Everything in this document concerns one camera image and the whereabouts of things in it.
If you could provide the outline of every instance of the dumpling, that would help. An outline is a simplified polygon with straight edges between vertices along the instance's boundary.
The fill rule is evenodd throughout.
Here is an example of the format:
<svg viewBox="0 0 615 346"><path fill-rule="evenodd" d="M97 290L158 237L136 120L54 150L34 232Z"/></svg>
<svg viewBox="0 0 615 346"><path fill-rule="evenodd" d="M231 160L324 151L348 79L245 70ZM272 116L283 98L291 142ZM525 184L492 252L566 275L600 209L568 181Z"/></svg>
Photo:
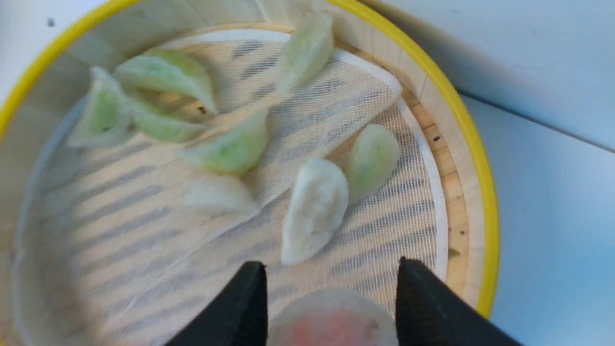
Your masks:
<svg viewBox="0 0 615 346"><path fill-rule="evenodd" d="M233 175L209 174L186 183L180 202L184 207L210 215L251 213L259 209L245 185Z"/></svg>
<svg viewBox="0 0 615 346"><path fill-rule="evenodd" d="M365 127L352 146L346 166L350 204L377 192L393 174L401 155L395 135L384 126Z"/></svg>
<svg viewBox="0 0 615 346"><path fill-rule="evenodd" d="M152 48L119 65L113 74L123 84L194 97L219 112L207 70L178 50Z"/></svg>
<svg viewBox="0 0 615 346"><path fill-rule="evenodd" d="M177 119L172 113L139 98L129 98L128 103L137 129L161 142L185 142L205 130L203 124Z"/></svg>
<svg viewBox="0 0 615 346"><path fill-rule="evenodd" d="M81 119L68 137L69 147L121 144L129 138L126 96L119 83L100 67L90 69L92 82Z"/></svg>
<svg viewBox="0 0 615 346"><path fill-rule="evenodd" d="M177 155L198 171L242 175L256 166L269 143L268 109L261 110L211 142Z"/></svg>
<svg viewBox="0 0 615 346"><path fill-rule="evenodd" d="M282 48L276 65L276 89L288 92L318 74L334 45L333 16L319 12L306 17Z"/></svg>
<svg viewBox="0 0 615 346"><path fill-rule="evenodd" d="M282 225L282 263L297 264L319 252L347 207L348 183L334 163L310 159L301 166Z"/></svg>
<svg viewBox="0 0 615 346"><path fill-rule="evenodd" d="M291 302L271 321L267 346L398 346L395 321L350 289L328 288Z"/></svg>

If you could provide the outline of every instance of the green dumpling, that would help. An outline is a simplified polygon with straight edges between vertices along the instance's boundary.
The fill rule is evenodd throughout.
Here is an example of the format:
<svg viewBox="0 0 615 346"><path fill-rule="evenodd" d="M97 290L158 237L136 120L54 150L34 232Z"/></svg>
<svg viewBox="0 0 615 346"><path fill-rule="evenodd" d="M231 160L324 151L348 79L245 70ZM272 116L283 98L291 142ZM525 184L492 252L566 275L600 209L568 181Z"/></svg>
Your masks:
<svg viewBox="0 0 615 346"><path fill-rule="evenodd" d="M214 141L177 154L199 171L242 175L256 166L269 143L268 112L261 110Z"/></svg>
<svg viewBox="0 0 615 346"><path fill-rule="evenodd" d="M333 16L307 16L284 44L276 65L276 89L288 92L307 82L327 64L335 40Z"/></svg>
<svg viewBox="0 0 615 346"><path fill-rule="evenodd" d="M133 87L193 97L219 113L207 69L178 50L152 48L119 65L114 76Z"/></svg>
<svg viewBox="0 0 615 346"><path fill-rule="evenodd" d="M366 126L354 142L346 166L349 203L359 202L380 190L393 174L401 155L394 134L382 125Z"/></svg>
<svg viewBox="0 0 615 346"><path fill-rule="evenodd" d="M180 120L138 97L129 99L129 113L139 131L161 142L185 142L205 130L203 124Z"/></svg>
<svg viewBox="0 0 615 346"><path fill-rule="evenodd" d="M100 67L90 69L92 82L81 119L68 137L69 147L121 144L129 137L126 95L119 83Z"/></svg>

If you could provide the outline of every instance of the pink dumpling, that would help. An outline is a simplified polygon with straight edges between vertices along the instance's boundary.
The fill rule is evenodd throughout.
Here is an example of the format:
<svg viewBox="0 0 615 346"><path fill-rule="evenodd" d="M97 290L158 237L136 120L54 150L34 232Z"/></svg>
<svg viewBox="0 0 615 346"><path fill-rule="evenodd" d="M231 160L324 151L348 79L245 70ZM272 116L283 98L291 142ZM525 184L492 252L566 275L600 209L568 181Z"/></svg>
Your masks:
<svg viewBox="0 0 615 346"><path fill-rule="evenodd" d="M397 346L388 312L360 294L331 288L295 300L271 322L268 346Z"/></svg>

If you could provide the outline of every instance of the white dumpling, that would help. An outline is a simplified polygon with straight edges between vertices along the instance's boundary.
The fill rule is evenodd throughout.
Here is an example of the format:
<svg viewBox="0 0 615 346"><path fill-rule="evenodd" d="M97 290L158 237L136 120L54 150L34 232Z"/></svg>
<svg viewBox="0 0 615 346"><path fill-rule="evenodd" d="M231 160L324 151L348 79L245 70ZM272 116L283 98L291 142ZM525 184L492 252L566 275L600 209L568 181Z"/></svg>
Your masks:
<svg viewBox="0 0 615 346"><path fill-rule="evenodd" d="M121 144L129 137L126 95L119 83L102 68L92 67L90 77L85 110L66 144L76 148Z"/></svg>
<svg viewBox="0 0 615 346"><path fill-rule="evenodd" d="M259 209L250 191L232 175L208 174L186 183L180 202L184 207L208 215L251 213Z"/></svg>
<svg viewBox="0 0 615 346"><path fill-rule="evenodd" d="M267 346L398 346L395 321L359 293L328 288L291 302L273 318Z"/></svg>
<svg viewBox="0 0 615 346"><path fill-rule="evenodd" d="M352 146L346 166L350 204L380 190L393 174L401 156L394 134L382 125L365 127Z"/></svg>
<svg viewBox="0 0 615 346"><path fill-rule="evenodd" d="M348 183L334 163L310 159L297 175L282 226L282 263L297 264L333 237L348 207Z"/></svg>
<svg viewBox="0 0 615 346"><path fill-rule="evenodd" d="M219 112L207 69L178 50L152 48L119 65L113 75L132 87L194 97Z"/></svg>
<svg viewBox="0 0 615 346"><path fill-rule="evenodd" d="M288 92L314 77L333 51L333 16L319 12L304 18L284 44L276 65L276 89Z"/></svg>

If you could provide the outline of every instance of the white table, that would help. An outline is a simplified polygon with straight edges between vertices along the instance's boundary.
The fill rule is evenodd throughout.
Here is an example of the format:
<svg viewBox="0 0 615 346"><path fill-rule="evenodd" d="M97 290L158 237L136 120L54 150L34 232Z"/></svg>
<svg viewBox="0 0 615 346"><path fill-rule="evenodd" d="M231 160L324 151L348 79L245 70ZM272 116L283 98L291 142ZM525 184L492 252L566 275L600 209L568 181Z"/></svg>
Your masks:
<svg viewBox="0 0 615 346"><path fill-rule="evenodd" d="M34 56L98 3L0 1L0 102ZM615 154L465 101L499 196L502 249L493 322L527 345L613 344Z"/></svg>

